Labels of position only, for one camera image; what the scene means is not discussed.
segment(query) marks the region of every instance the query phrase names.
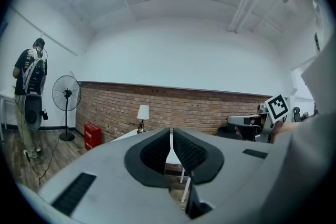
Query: white wall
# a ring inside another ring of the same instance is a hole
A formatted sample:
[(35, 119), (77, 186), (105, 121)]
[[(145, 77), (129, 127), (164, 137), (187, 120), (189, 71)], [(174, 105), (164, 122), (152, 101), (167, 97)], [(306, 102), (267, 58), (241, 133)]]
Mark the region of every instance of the white wall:
[(308, 87), (306, 86), (304, 80), (302, 79), (302, 73), (303, 70), (301, 68), (297, 68), (292, 71), (292, 78), (294, 81), (295, 88), (297, 89), (295, 96), (307, 99), (307, 100), (313, 100), (313, 96), (311, 95)]
[(295, 106), (300, 108), (300, 115), (302, 116), (306, 111), (310, 116), (314, 115), (314, 102), (300, 101), (296, 99)]
[(274, 95), (285, 74), (273, 44), (200, 19), (160, 18), (97, 34), (80, 60), (81, 81)]
[(283, 39), (279, 44), (279, 51), (288, 70), (293, 70), (315, 57), (317, 54), (315, 32), (314, 19), (310, 18), (306, 24), (297, 28), (291, 38)]
[[(60, 76), (70, 74), (76, 63), (76, 54), (84, 52), (92, 36), (80, 32), (42, 0), (15, 0), (12, 7), (68, 49), (46, 35), (42, 36), (48, 52), (48, 75), (43, 92), (43, 109), (47, 110), (49, 116), (49, 120), (43, 121), (42, 126), (60, 126), (64, 113), (53, 102), (51, 96), (53, 85)], [(12, 77), (12, 71), (16, 60), (23, 50), (31, 48), (34, 41), (41, 36), (41, 32), (13, 9), (8, 10), (6, 19), (9, 24), (0, 41), (0, 90), (10, 89), (15, 85), (16, 80)], [(14, 106), (10, 105), (7, 108), (8, 124), (16, 124)], [(68, 126), (75, 126), (75, 111), (68, 116)]]

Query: black vent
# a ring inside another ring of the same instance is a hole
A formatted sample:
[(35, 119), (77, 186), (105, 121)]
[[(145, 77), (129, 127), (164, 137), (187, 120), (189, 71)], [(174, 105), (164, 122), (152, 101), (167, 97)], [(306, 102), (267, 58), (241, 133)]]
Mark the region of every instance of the black vent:
[(70, 216), (95, 179), (94, 175), (81, 173), (53, 202), (52, 206)]
[(249, 148), (244, 150), (243, 153), (245, 153), (247, 155), (251, 155), (253, 157), (261, 158), (261, 159), (265, 159), (268, 155), (268, 153), (266, 153), (266, 152), (250, 150)]
[(140, 152), (140, 159), (145, 166), (164, 175), (169, 151), (170, 133), (166, 132), (143, 148)]

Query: pants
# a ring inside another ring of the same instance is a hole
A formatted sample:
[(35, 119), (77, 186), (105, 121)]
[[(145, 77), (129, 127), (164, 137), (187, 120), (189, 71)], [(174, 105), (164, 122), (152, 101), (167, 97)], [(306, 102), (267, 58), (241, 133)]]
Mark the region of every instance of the pants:
[(15, 95), (16, 102), (16, 121), (17, 127), (19, 129), (21, 139), (26, 147), (26, 151), (30, 158), (37, 158), (36, 148), (41, 147), (40, 137), (37, 134), (37, 131), (32, 131), (28, 128), (26, 124), (25, 115), (22, 113), (24, 110), (24, 95)]

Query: fan base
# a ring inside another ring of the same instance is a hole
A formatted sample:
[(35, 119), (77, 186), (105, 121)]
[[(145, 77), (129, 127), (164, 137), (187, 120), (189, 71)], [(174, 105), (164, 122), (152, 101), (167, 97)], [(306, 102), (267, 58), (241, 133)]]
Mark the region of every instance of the fan base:
[(72, 141), (75, 139), (75, 136), (72, 133), (61, 133), (59, 139), (63, 141)]

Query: brick wall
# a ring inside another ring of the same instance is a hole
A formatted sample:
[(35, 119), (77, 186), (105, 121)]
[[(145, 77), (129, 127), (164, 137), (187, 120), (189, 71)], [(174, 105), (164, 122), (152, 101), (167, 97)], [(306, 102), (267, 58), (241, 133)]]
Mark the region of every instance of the brick wall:
[(254, 114), (257, 105), (269, 97), (210, 91), (181, 90), (160, 87), (110, 83), (81, 84), (82, 98), (76, 112), (76, 129), (93, 123), (102, 129), (108, 142), (136, 129), (140, 104), (150, 107), (145, 130), (160, 127), (187, 127), (216, 134), (226, 126), (230, 115)]

